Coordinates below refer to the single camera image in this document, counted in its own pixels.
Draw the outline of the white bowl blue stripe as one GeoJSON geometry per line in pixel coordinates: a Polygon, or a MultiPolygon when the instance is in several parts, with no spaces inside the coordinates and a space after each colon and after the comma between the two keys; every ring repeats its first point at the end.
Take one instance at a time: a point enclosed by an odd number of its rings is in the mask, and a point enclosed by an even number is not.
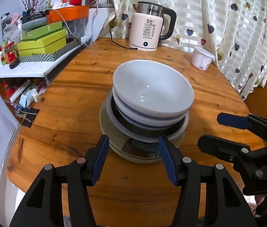
{"type": "Polygon", "coordinates": [[[136,59],[119,65],[113,74],[113,87],[124,103],[149,116],[176,117],[194,102],[189,81],[157,61],[136,59]]]}
{"type": "Polygon", "coordinates": [[[113,95],[113,100],[115,101],[115,104],[117,106],[117,109],[121,113],[121,115],[127,121],[131,122],[132,124],[137,124],[139,127],[144,127],[153,130],[165,129],[182,121],[188,114],[188,112],[186,112],[177,117],[155,117],[141,113],[133,109],[129,105],[127,105],[117,95],[114,87],[112,88],[112,95],[113,95]]]}

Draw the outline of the white plastic tub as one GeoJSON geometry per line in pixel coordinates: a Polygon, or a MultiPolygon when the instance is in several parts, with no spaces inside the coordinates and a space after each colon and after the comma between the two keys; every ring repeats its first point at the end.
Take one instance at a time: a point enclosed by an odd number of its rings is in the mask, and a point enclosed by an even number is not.
{"type": "Polygon", "coordinates": [[[210,52],[198,46],[194,47],[191,64],[195,66],[196,68],[206,71],[209,65],[214,60],[215,60],[215,56],[211,54],[210,52]]]}

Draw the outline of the black binder clip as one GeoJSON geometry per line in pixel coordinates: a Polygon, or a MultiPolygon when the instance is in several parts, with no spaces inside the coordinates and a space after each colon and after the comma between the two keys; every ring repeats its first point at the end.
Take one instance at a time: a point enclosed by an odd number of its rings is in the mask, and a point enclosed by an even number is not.
{"type": "Polygon", "coordinates": [[[16,107],[14,113],[16,117],[23,119],[22,126],[30,128],[39,111],[39,109],[35,108],[16,107]]]}

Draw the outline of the heart pattern curtain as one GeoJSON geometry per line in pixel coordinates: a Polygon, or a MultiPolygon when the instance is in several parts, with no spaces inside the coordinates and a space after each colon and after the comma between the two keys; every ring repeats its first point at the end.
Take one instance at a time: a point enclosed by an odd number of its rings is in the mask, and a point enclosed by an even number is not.
{"type": "Polygon", "coordinates": [[[215,56],[215,65],[242,99],[267,80],[267,0],[113,0],[115,10],[100,37],[127,39],[133,5],[159,4],[177,14],[163,46],[192,53],[195,46],[215,56]]]}

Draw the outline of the white side shelf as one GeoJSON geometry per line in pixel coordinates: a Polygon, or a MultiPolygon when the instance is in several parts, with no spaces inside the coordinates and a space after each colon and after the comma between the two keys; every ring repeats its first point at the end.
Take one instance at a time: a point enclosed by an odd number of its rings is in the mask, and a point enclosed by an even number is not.
{"type": "Polygon", "coordinates": [[[70,61],[89,45],[91,36],[81,38],[81,44],[72,48],[63,54],[56,61],[31,61],[20,63],[14,69],[4,65],[0,67],[0,79],[11,78],[44,78],[47,84],[50,84],[53,79],[70,63],[70,61]]]}

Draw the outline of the white electric kettle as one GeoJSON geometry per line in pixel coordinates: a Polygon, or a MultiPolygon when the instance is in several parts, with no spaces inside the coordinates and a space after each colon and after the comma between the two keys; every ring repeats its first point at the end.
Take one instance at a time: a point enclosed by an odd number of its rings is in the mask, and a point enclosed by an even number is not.
{"type": "Polygon", "coordinates": [[[131,22],[128,46],[146,52],[157,50],[162,40],[169,39],[176,24],[177,14],[174,10],[150,2],[133,4],[135,13],[131,22]],[[167,33],[162,35],[163,16],[170,17],[167,33]]]}

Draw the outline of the red small figurine jar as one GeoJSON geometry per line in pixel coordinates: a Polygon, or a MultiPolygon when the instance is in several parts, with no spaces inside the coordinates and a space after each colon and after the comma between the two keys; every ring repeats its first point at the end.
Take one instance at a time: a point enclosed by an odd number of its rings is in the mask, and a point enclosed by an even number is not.
{"type": "Polygon", "coordinates": [[[14,69],[20,64],[19,54],[14,42],[9,42],[4,46],[4,55],[10,69],[14,69]]]}

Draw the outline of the lime green box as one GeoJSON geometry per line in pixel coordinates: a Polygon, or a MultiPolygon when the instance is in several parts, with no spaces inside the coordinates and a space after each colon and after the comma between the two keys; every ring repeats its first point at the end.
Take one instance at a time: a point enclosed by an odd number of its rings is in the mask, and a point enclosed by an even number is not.
{"type": "Polygon", "coordinates": [[[62,29],[38,40],[21,41],[16,45],[19,56],[52,53],[66,45],[66,34],[62,29]]]}

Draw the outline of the striped grey tray box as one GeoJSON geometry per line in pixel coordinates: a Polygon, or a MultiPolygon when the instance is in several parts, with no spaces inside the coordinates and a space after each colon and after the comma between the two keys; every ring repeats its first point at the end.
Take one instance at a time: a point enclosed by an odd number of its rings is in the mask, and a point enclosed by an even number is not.
{"type": "Polygon", "coordinates": [[[46,54],[33,54],[29,56],[20,56],[19,60],[22,63],[33,62],[33,61],[56,61],[62,55],[68,53],[70,50],[80,46],[81,39],[78,37],[77,39],[73,39],[70,43],[61,47],[60,49],[46,54]]]}

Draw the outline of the dark green flat box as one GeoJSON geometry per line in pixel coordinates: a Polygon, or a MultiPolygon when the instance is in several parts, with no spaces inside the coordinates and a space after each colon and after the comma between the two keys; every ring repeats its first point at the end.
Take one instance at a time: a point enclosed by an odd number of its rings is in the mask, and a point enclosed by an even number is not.
{"type": "Polygon", "coordinates": [[[42,38],[46,35],[49,35],[51,33],[54,33],[56,31],[59,31],[62,29],[63,29],[62,22],[54,22],[54,23],[47,24],[47,25],[42,26],[42,27],[35,28],[33,30],[30,30],[30,31],[23,32],[20,35],[20,39],[24,40],[24,41],[37,40],[39,38],[42,38]]]}

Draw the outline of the orange lid storage box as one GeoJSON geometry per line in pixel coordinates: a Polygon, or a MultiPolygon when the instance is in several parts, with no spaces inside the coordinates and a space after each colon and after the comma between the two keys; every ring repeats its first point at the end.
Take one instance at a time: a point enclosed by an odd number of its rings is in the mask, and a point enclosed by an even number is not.
{"type": "Polygon", "coordinates": [[[86,26],[89,17],[88,6],[72,6],[59,9],[48,9],[48,22],[63,22],[70,34],[83,37],[86,34],[86,26]]]}

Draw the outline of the grey device on boxes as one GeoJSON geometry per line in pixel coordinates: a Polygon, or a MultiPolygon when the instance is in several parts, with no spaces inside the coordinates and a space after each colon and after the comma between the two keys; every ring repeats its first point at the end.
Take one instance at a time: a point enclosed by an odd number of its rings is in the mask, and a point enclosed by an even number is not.
{"type": "Polygon", "coordinates": [[[29,31],[47,24],[49,15],[49,10],[27,14],[20,18],[22,22],[21,29],[23,31],[29,31]]]}

